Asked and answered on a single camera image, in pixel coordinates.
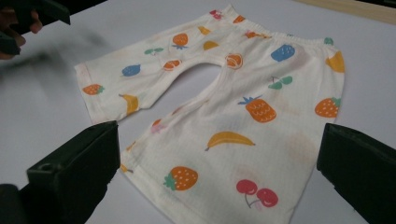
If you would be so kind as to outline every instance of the finger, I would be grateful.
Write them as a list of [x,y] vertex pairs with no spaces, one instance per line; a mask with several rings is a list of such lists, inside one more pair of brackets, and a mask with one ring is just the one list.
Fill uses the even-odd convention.
[[30,30],[33,34],[37,34],[43,28],[43,23],[38,18],[38,13],[35,10],[32,11],[32,19],[34,23],[30,26]]
[[14,38],[15,41],[17,42],[18,47],[24,45],[26,43],[26,39],[23,38],[20,34],[15,32],[14,30],[7,28],[6,30],[3,31],[6,35],[9,35],[10,37]]

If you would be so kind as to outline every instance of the white surface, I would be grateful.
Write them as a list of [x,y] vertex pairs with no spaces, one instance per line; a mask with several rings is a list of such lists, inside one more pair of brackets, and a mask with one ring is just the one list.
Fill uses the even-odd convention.
[[[396,148],[396,26],[290,0],[109,0],[27,34],[21,56],[0,62],[0,183],[19,188],[25,171],[91,126],[74,66],[162,30],[233,4],[268,30],[304,38],[330,36],[343,51],[346,83],[337,124]],[[119,122],[120,150],[156,119],[195,96],[219,72],[198,65],[178,78],[154,107]],[[120,173],[87,223],[172,223]],[[366,223],[314,170],[291,224]]]

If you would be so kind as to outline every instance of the red cherry print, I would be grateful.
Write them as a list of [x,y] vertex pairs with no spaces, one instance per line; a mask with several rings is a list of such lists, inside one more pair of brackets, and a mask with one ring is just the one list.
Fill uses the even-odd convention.
[[236,189],[240,193],[253,195],[257,192],[257,185],[251,180],[243,179],[236,184]]
[[265,207],[273,207],[277,204],[278,198],[271,189],[259,189],[257,197],[262,201]]

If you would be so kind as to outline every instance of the orange strawberry print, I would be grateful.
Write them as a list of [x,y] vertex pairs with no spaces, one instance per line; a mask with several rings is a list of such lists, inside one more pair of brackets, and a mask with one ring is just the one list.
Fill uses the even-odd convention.
[[186,190],[194,186],[197,180],[198,173],[194,170],[185,166],[177,166],[165,177],[163,184],[171,190]]
[[84,87],[82,90],[89,95],[97,95],[101,93],[105,88],[99,84],[92,84]]
[[320,101],[315,107],[315,113],[323,118],[336,118],[338,107],[340,107],[341,99],[326,98]]
[[173,47],[175,47],[176,49],[185,49],[185,45],[187,45],[187,43],[189,43],[189,37],[186,34],[178,34],[175,35],[173,38],[173,42],[175,43],[175,45],[172,45]]

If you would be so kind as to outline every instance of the garment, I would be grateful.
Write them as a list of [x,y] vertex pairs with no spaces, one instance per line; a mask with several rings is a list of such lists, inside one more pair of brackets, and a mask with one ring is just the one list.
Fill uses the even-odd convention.
[[121,153],[121,170],[176,223],[289,223],[344,84],[330,38],[274,33],[232,6],[79,64],[92,122],[150,108],[183,71],[216,80]]

